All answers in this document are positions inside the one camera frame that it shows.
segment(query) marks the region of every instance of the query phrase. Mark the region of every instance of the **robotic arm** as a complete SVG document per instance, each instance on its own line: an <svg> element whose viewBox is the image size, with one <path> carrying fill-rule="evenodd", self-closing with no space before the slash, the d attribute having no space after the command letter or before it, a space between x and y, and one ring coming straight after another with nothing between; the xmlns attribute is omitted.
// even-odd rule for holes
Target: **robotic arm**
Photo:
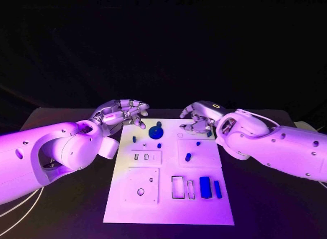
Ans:
<svg viewBox="0 0 327 239"><path fill-rule="evenodd" d="M182 118L191 113L194 124L182 124L187 131L207 133L216 127L216 143L239 160L253 157L264 166L321 182L327 182L327 135L288 126L239 109L228 112L208 101L188 105ZM267 128L256 118L264 118L276 127Z"/></svg>
<svg viewBox="0 0 327 239"><path fill-rule="evenodd" d="M96 154L112 159L118 141L107 136L128 124L145 128L138 113L146 116L146 108L139 101L112 100L97 107L87 120L0 136L0 204L83 169Z"/></svg>

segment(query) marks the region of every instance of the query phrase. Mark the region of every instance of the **white board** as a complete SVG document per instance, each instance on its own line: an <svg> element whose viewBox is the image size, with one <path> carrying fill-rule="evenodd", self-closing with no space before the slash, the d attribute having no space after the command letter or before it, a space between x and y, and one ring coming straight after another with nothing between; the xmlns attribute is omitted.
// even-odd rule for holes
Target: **white board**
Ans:
<svg viewBox="0 0 327 239"><path fill-rule="evenodd" d="M179 129L191 119L142 119L146 129L129 125L122 129L118 156L103 215L105 223L233 225L221 163L213 135L194 134ZM161 121L159 139L151 139L148 130ZM133 159L135 151L159 159ZM172 198L171 177L182 177L184 198ZM211 198L201 198L198 178L207 176ZM194 199L188 199L187 181L192 181ZM216 196L214 181L220 183L221 199Z"/></svg>

